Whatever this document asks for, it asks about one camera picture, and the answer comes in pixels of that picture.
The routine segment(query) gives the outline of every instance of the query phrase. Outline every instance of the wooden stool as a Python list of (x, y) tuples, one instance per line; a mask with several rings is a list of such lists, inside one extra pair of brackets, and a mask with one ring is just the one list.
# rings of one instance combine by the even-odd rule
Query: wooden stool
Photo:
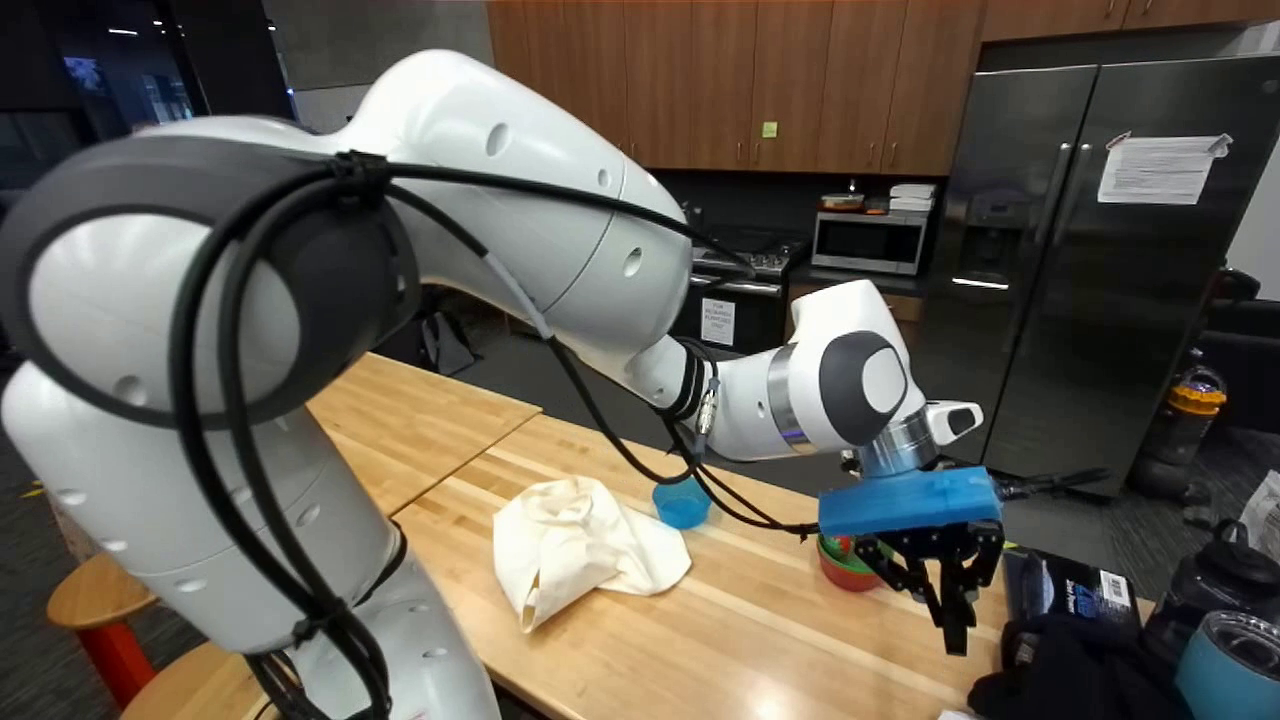
[(92, 556), (57, 586), (44, 608), (57, 628), (75, 632), (121, 709), (158, 676), (153, 661), (124, 621), (153, 599), (158, 597), (138, 586), (114, 556)]
[(172, 661), (121, 720), (252, 720), (266, 713), (267, 695), (252, 682), (244, 655), (202, 644)]

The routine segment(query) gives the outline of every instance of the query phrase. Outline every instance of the refrigerator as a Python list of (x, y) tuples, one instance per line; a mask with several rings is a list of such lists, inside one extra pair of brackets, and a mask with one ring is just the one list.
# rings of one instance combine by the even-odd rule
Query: refrigerator
[[(972, 77), (927, 269), (927, 391), (989, 411), (956, 462), (1123, 490), (1278, 128), (1262, 58)], [(1142, 198), (1154, 142), (1211, 149), (1204, 194)]]

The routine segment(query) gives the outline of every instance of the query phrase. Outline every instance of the blue object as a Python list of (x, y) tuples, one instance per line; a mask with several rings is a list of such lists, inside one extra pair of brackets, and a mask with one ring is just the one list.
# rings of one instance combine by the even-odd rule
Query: blue object
[(818, 500), (818, 527), (823, 536), (989, 523), (1001, 517), (1005, 504), (989, 468), (875, 478), (853, 490), (831, 490)]
[(1280, 716), (1280, 628), (1245, 612), (1208, 612), (1177, 663), (1191, 716)]
[(663, 523), (687, 534), (707, 519), (713, 496), (691, 478), (685, 478), (679, 485), (655, 485), (651, 507)]

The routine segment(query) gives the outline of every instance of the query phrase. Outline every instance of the floor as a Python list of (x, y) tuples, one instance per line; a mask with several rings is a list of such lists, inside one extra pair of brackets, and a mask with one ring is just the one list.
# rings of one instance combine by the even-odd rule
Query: floor
[[(590, 411), (572, 397), (558, 362), (537, 339), (513, 334), (503, 320), (486, 320), (472, 328), (472, 344), (486, 354), (486, 362), (470, 363), (456, 344), (444, 344), (444, 372), (524, 397), (554, 416), (590, 424)], [(646, 446), (663, 439), (662, 424), (627, 391), (611, 387), (608, 381), (593, 381), (593, 391), (625, 437)], [(1201, 462), (1216, 478), (1216, 512), (1237, 517), (1258, 479), (1268, 468), (1280, 468), (1280, 439), (1224, 428), (1204, 446)], [(823, 494), (842, 485), (837, 462), (777, 462), (742, 468), (796, 494)], [(34, 472), (9, 448), (4, 431), (0, 527), (0, 716), (114, 716), (114, 699), (105, 695), (75, 639), (44, 621), (44, 599), (72, 568), (72, 552), (64, 549)], [(1123, 572), (1145, 597), (1161, 597), (1177, 556), (1204, 541), (1204, 534), (1187, 527), (1177, 507), (1145, 496), (1120, 496), (1110, 507), (1068, 496), (1029, 496), (1007, 504), (1007, 536), (1017, 544), (1054, 549), (1060, 556)], [(146, 612), (138, 628), (158, 663), (168, 663), (186, 649), (202, 644), (202, 637), (166, 608)]]

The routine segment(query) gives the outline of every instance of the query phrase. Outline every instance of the refrigerator door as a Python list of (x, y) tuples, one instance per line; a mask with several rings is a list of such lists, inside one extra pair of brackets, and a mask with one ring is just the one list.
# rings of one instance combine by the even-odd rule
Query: refrigerator door
[[(927, 269), (927, 397), (991, 416), (1098, 70), (977, 73)], [(981, 462), (989, 428), (949, 455)]]
[[(1081, 132), (1060, 220), (989, 466), (1034, 479), (1091, 478), (1118, 496), (1142, 455), (1168, 375), (1187, 349), (1219, 255), (1245, 216), (1280, 128), (1278, 62), (1104, 70)], [(1187, 209), (1101, 206), (1120, 137), (1234, 137)]]

